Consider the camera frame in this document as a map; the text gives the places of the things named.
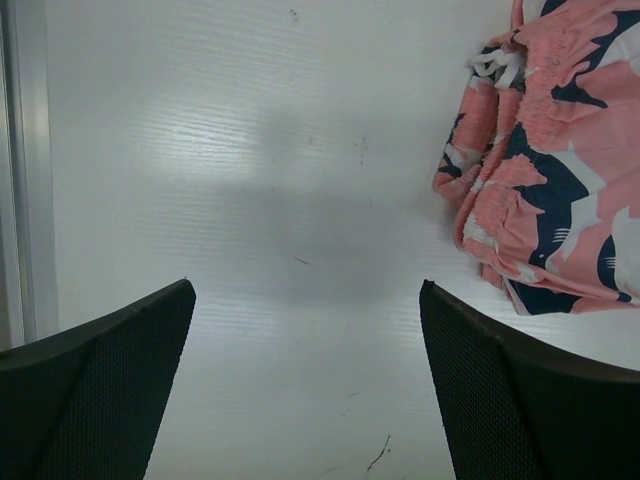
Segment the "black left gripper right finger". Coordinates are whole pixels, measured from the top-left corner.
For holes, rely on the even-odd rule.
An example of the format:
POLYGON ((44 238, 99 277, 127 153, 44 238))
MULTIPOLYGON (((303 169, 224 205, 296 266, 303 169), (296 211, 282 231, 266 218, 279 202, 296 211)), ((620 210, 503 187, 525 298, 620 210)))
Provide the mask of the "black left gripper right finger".
POLYGON ((547 344, 432 281, 419 306, 456 478, 638 478, 638 371, 547 344))

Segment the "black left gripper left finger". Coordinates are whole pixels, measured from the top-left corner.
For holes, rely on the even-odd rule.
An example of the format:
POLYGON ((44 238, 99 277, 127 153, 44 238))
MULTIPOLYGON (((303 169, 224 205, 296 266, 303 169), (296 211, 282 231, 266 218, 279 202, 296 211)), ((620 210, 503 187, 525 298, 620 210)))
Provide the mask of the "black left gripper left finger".
POLYGON ((181 279, 3 351, 2 478, 144 478, 195 302, 181 279))

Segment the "pink shark print shorts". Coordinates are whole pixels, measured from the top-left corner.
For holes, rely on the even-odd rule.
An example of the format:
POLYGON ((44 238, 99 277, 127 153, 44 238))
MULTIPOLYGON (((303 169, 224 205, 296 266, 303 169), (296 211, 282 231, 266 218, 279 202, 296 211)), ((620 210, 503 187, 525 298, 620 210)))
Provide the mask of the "pink shark print shorts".
POLYGON ((517 1, 434 176, 455 246, 522 315, 639 304, 639 5, 517 1))

